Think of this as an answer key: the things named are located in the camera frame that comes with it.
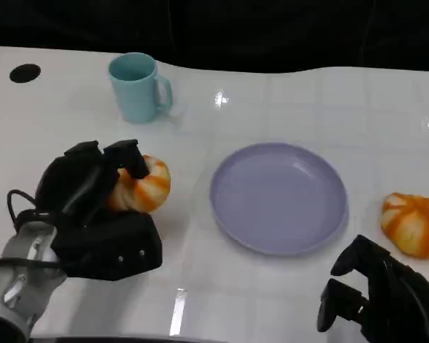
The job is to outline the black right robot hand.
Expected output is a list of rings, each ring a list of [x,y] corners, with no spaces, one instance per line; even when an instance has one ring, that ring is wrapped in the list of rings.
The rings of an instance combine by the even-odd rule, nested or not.
[[[338,281],[353,270],[367,278],[367,297]],[[319,332],[341,317],[358,323],[368,342],[429,342],[429,281],[388,250],[358,235],[330,273],[320,297]]]

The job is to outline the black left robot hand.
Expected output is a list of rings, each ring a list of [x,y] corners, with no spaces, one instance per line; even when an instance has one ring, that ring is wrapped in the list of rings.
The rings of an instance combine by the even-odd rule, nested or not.
[[[149,174],[136,139],[117,141],[104,149],[97,141],[80,142],[44,171],[35,193],[36,210],[48,214],[62,231],[85,227],[107,208],[120,169],[134,179]]]

